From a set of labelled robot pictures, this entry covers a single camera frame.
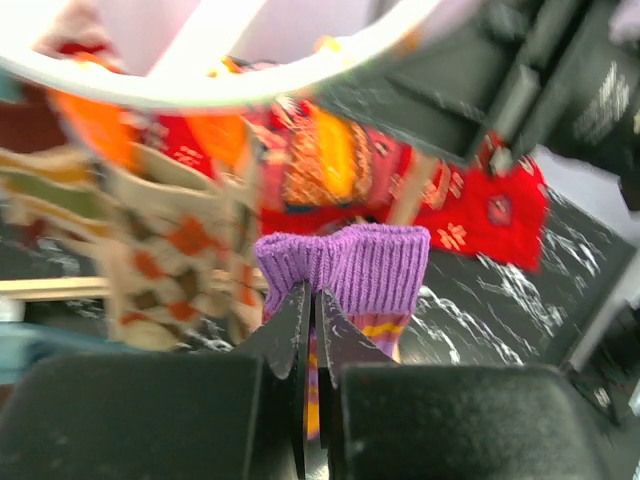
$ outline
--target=purple ribbed cuff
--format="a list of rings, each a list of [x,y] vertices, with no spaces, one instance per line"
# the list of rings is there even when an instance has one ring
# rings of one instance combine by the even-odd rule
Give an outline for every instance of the purple ribbed cuff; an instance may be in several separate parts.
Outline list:
[[[298,282],[314,291],[330,288],[347,315],[408,314],[416,300],[429,253],[422,227],[351,225],[326,237],[276,233],[255,244],[269,292],[265,310],[280,308]]]

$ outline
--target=teal object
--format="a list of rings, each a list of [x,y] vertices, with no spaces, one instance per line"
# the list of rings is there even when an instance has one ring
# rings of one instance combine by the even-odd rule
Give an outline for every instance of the teal object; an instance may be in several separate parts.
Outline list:
[[[47,358],[74,353],[142,353],[123,344],[28,323],[0,323],[0,385],[19,381]]]
[[[0,69],[0,101],[7,103],[20,103],[24,100],[20,86],[9,76],[7,72]]]

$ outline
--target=blue object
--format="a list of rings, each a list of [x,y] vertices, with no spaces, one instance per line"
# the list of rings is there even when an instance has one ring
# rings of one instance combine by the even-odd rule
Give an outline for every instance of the blue object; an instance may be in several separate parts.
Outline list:
[[[0,101],[20,103],[24,100],[17,82],[7,72],[0,69]]]
[[[28,323],[0,323],[0,385],[19,381],[45,358],[73,353],[141,353],[119,343]]]

